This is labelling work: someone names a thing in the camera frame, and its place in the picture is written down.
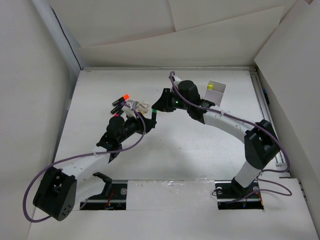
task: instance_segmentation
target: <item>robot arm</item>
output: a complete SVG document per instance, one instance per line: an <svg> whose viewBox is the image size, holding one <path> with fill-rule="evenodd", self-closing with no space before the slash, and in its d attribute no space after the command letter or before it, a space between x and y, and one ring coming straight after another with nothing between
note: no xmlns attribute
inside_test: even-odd
<svg viewBox="0 0 320 240"><path fill-rule="evenodd" d="M108 197L112 190L112 179L99 171L123 150L123 141L134 133L143 134L144 130L148 133L157 123L155 118L148 119L141 113L138 114L139 117L129 116L126 121L121 116L113 116L109 120L106 132L96 146L111 153L85 154L86 156L60 169L50 167L44 173L33 199L33 205L56 220L62 221L74 208L76 195L79 198L80 194L82 200L98 194ZM104 188L96 188L96 185L79 188L80 184L91 176L101 179L105 183Z"/></svg>
<svg viewBox="0 0 320 240"><path fill-rule="evenodd" d="M252 189L251 185L265 166L279 152L279 147L258 128L239 120L224 116L223 111L213 102L200 98L197 86L190 80L180 81L177 76L174 84L179 93L194 105L218 110L221 113L199 109L184 102L173 89L164 88L160 99L152 106L153 110L173 112L176 109L186 110L189 116L202 124L210 125L225 131L244 143L245 159L241 170L232 179L230 188L234 198L241 198ZM276 134L270 122L262 120L256 123L274 137Z"/></svg>

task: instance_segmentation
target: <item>white tabletop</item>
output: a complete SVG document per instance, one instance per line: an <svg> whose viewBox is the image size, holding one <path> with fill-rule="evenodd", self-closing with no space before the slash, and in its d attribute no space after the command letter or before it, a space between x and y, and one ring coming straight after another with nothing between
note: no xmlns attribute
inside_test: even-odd
<svg viewBox="0 0 320 240"><path fill-rule="evenodd" d="M124 94L152 105L163 88L170 88L169 72L170 69L82 71L56 160L90 152L106 130L112 116L111 103ZM248 71L180 69L176 74L182 80L194 81L201 95L209 80L226 84L222 109L248 120L262 119ZM139 137L133 135L123 147ZM163 181L129 181L127 210L73 211L62 222L50 218L33 223L28 239L318 239L296 179L269 175L290 188L293 196L262 193L265 210L218 210L211 196L213 180L231 180L244 161L244 145L235 137L192 120L182 110L159 112L156 128L101 172L113 179ZM260 187L283 191L263 182ZM44 216L39 209L35 211L35 219Z"/></svg>

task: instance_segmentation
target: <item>white wall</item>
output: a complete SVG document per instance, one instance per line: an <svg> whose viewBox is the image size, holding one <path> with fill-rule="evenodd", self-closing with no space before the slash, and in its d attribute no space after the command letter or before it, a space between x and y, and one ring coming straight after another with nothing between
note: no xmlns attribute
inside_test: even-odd
<svg viewBox="0 0 320 240"><path fill-rule="evenodd" d="M0 1L0 53L0 238L20 240L23 194L51 161L69 70L31 0Z"/></svg>
<svg viewBox="0 0 320 240"><path fill-rule="evenodd" d="M301 139L296 134L294 129L287 118L283 108L281 107L274 91L267 83L266 79L260 71L258 71L259 79L261 80L262 87L266 89L268 98L270 101L269 110L272 116L272 120L278 134L280 142L287 150L289 159L291 161L291 176L301 180L309 211L311 213L312 220L317 229L318 235L320 235L320 181L316 174L319 169L313 168L311 159L307 157L305 149L301 144Z"/></svg>

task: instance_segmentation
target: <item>black marker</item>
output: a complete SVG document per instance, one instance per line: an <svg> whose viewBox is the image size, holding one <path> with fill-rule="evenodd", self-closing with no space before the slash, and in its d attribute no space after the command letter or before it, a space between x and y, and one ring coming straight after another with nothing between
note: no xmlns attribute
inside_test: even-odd
<svg viewBox="0 0 320 240"><path fill-rule="evenodd" d="M129 96L128 94L126 94L126 95L120 97L117 101L114 101L114 102L112 103L112 105L113 105L113 106L117 106L117 105L119 105L120 103L122 103L123 101L128 100L129 98L130 98L130 96Z"/></svg>
<svg viewBox="0 0 320 240"><path fill-rule="evenodd" d="M124 113L124 111L122 109L120 109L119 111L116 112L116 114L118 114L119 116L121 116Z"/></svg>
<svg viewBox="0 0 320 240"><path fill-rule="evenodd" d="M118 106L116 106L114 109L112 109L111 111L110 111L110 113L111 114L115 114L116 112L118 112L118 111L120 111L121 109L122 109L122 105L121 104L119 104Z"/></svg>

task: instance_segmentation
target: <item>metal bolt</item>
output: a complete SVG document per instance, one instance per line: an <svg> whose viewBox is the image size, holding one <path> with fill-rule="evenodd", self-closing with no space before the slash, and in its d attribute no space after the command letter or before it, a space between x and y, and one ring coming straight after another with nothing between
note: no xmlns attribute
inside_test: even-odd
<svg viewBox="0 0 320 240"><path fill-rule="evenodd" d="M220 187L220 186L218 186L217 188L216 188L216 193L217 194L222 194L223 192L222 192L222 187Z"/></svg>
<svg viewBox="0 0 320 240"><path fill-rule="evenodd" d="M121 188L120 194L121 195L126 195L127 194L127 189L126 188Z"/></svg>

